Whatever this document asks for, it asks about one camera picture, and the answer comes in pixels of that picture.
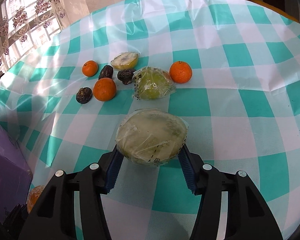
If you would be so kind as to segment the yellow-green large fruit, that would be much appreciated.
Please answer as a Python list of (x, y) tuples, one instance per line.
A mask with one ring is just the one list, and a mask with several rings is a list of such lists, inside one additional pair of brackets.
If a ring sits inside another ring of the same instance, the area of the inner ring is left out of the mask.
[(32, 208), (34, 207), (36, 201), (40, 197), (40, 195), (43, 192), (44, 188), (45, 188), (44, 185), (40, 185), (40, 186), (34, 187), (29, 192), (29, 195), (27, 197), (27, 211), (28, 211), (28, 213), (31, 212)]

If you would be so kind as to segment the green fruit half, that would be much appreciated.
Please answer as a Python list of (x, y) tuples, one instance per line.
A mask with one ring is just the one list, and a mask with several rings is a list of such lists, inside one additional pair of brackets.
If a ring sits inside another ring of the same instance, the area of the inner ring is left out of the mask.
[(161, 166), (178, 155), (188, 130), (188, 123), (178, 116), (159, 109), (138, 109), (122, 120), (115, 142), (130, 161)]

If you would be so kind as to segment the halved pear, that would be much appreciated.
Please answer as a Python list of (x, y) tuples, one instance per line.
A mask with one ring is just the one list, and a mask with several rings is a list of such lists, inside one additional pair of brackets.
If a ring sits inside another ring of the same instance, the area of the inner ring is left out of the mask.
[(110, 65), (118, 70), (132, 69), (138, 64), (139, 54), (136, 52), (125, 52), (115, 57)]

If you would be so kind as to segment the purple box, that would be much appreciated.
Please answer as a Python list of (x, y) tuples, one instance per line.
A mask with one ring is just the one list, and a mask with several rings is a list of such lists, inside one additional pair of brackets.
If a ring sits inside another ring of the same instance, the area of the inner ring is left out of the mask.
[(19, 145), (0, 125), (0, 222), (27, 201), (32, 172)]

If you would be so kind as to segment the dark wrinkled fruit lower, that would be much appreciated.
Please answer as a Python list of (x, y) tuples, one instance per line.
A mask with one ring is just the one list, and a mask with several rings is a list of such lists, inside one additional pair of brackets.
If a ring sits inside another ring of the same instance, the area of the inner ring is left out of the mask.
[(76, 94), (76, 101), (80, 104), (88, 103), (93, 96), (93, 92), (89, 87), (80, 88)]

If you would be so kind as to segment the dark wrinkled fruit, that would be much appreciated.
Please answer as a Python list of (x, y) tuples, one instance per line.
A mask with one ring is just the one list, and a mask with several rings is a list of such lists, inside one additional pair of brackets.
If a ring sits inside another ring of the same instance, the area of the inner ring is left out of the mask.
[(102, 68), (98, 79), (99, 80), (102, 78), (110, 78), (111, 79), (113, 77), (113, 72), (114, 72), (113, 67), (107, 64)]
[(76, 94), (76, 101), (80, 104), (88, 103), (93, 96), (93, 92), (89, 87), (80, 88)]

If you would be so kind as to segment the large orange mandarin centre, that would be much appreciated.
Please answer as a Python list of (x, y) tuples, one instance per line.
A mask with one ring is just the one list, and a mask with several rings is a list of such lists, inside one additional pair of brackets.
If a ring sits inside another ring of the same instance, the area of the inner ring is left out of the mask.
[(111, 100), (116, 95), (115, 82), (108, 77), (99, 79), (94, 85), (93, 95), (99, 101)]

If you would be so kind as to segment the teal white checkered tablecloth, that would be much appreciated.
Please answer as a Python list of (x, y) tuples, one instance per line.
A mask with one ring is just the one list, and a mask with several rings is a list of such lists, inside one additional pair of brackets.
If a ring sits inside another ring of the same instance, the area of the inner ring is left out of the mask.
[[(80, 105), (93, 87), (89, 60), (140, 54), (138, 68), (192, 68), (189, 82), (158, 100), (115, 98)], [(283, 238), (300, 224), (300, 24), (245, 0), (125, 0), (65, 28), (0, 80), (0, 124), (45, 185), (111, 151), (122, 119), (142, 108), (181, 117), (191, 152), (223, 172), (247, 172)]]

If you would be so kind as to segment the small orange mandarin far left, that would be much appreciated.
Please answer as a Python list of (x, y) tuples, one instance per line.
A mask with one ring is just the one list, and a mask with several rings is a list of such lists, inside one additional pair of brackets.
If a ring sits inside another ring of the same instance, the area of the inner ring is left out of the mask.
[(82, 73), (87, 77), (92, 77), (98, 72), (98, 64), (93, 61), (89, 60), (82, 66)]

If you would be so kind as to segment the small orange mandarin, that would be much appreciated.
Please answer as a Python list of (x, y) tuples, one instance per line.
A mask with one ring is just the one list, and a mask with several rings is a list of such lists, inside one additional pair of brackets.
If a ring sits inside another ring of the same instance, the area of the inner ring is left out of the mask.
[(98, 72), (98, 64), (93, 61), (89, 60), (82, 66), (82, 73), (87, 77), (92, 77)]
[(170, 66), (169, 74), (175, 83), (187, 83), (192, 77), (192, 69), (188, 63), (176, 61)]

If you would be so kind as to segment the dark wrinkled fruit upper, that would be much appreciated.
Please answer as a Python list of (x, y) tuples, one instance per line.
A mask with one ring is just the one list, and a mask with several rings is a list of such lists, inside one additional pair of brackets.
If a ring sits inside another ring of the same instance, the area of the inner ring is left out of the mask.
[(110, 78), (111, 79), (113, 77), (113, 72), (114, 72), (113, 67), (107, 64), (102, 68), (98, 79), (99, 80), (102, 78)]

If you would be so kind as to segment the dark brown date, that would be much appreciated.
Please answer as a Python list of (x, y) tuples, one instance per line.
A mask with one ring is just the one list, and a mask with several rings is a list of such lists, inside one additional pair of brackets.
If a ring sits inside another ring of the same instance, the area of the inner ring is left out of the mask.
[(117, 73), (117, 79), (120, 80), (124, 85), (132, 83), (132, 78), (134, 75), (135, 69), (124, 69), (120, 70)]

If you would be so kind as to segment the small orange mandarin right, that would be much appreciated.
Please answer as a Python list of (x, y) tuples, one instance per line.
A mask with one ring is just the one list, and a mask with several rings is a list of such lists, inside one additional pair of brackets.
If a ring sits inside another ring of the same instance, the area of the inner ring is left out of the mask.
[(187, 83), (192, 77), (192, 69), (188, 63), (176, 61), (170, 66), (169, 74), (175, 83)]

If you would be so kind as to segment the wrapped green apple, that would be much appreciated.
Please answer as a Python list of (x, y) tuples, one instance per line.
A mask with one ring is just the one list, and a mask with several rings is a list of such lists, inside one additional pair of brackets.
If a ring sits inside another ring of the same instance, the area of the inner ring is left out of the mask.
[(175, 84), (169, 73), (155, 67), (143, 67), (132, 78), (133, 97), (137, 100), (161, 99), (175, 92)]

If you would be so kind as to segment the floral lace curtain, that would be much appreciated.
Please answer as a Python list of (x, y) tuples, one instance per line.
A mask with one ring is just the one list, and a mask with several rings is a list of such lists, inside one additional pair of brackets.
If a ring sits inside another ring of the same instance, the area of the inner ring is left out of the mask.
[(0, 72), (88, 12), (85, 0), (3, 0), (0, 4)]

